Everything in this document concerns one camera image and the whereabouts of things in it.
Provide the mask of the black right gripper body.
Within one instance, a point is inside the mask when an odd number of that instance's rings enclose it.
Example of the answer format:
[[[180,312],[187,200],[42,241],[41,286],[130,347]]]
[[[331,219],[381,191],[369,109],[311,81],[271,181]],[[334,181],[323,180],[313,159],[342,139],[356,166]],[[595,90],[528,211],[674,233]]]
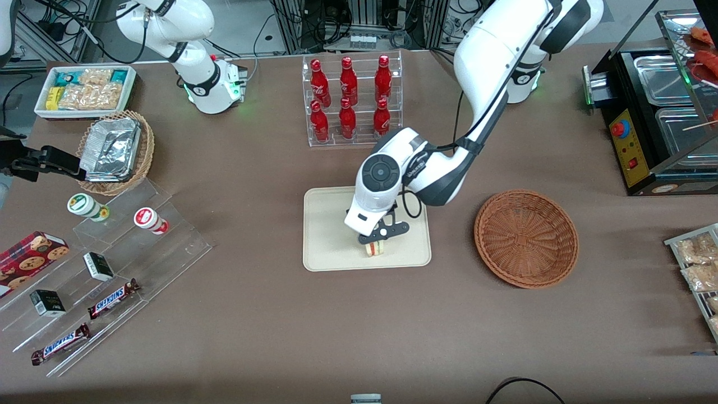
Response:
[[[22,142],[26,138],[26,135],[20,135],[1,126],[1,171],[3,175],[20,177],[29,181],[26,174],[21,174],[20,171],[11,168],[13,161],[26,156],[26,148]]]

